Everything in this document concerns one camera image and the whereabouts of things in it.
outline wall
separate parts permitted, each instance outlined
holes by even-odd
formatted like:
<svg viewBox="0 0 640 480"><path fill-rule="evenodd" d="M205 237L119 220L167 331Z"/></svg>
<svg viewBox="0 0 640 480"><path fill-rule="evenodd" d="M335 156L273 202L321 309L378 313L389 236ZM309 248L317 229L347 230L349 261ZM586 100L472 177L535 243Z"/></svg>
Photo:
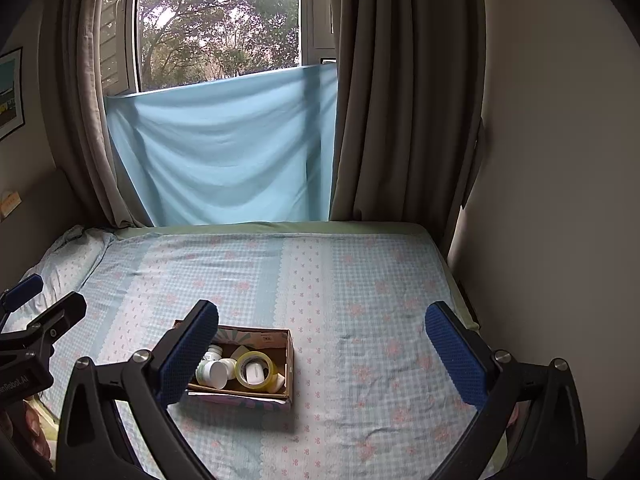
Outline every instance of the wall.
<svg viewBox="0 0 640 480"><path fill-rule="evenodd" d="M38 38L44 0L34 0L24 11L2 52L22 47L22 102L24 126L0 140L0 193L24 194L40 177L55 168L40 109Z"/></svg>
<svg viewBox="0 0 640 480"><path fill-rule="evenodd" d="M488 154L450 264L494 348L577 383L590 474L640 424L640 48L609 0L486 0Z"/></svg>

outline bed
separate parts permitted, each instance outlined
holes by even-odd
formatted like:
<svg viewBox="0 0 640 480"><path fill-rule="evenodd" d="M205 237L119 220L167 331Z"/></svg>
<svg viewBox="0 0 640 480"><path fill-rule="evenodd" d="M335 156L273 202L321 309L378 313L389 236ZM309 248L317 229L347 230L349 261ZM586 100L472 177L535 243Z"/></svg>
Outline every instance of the bed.
<svg viewBox="0 0 640 480"><path fill-rule="evenodd" d="M426 478L475 415L424 333L424 311L443 300L477 326L420 226L76 226L29 272L42 275L45 290L6 330L70 290L87 302L85 319L56 343L50 361L56 383L41 400L55 416L78 357L102 364L151 348L199 299L218 306L222 324L292 331L290 412L193 397L169 408L220 479ZM161 478L125 404L120 411L141 464ZM503 439L485 473L505 456Z"/></svg>

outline window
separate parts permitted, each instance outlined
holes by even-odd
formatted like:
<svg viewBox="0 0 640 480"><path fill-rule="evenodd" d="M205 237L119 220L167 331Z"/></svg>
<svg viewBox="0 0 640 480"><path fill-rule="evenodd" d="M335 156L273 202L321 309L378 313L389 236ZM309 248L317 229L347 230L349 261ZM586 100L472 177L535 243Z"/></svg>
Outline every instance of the window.
<svg viewBox="0 0 640 480"><path fill-rule="evenodd" d="M330 0L103 0L107 95L335 59Z"/></svg>

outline green foliage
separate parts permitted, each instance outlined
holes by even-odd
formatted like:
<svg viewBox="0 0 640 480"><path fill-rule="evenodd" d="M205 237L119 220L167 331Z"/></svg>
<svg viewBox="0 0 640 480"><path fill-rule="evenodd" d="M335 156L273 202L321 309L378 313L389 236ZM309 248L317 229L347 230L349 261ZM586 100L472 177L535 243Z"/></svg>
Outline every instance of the green foliage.
<svg viewBox="0 0 640 480"><path fill-rule="evenodd" d="M139 0L143 90L298 64L298 0Z"/></svg>

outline gray curtain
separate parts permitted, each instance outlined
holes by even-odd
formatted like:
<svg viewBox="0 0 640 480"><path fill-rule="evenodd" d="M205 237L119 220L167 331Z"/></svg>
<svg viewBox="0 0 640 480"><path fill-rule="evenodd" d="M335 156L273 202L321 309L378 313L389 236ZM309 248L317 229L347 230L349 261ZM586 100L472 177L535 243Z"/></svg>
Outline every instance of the gray curtain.
<svg viewBox="0 0 640 480"><path fill-rule="evenodd" d="M476 143L484 0L332 0L331 220L423 225L446 254Z"/></svg>
<svg viewBox="0 0 640 480"><path fill-rule="evenodd" d="M102 0L46 0L40 98L56 166L96 225L136 225L116 182L100 84Z"/></svg>

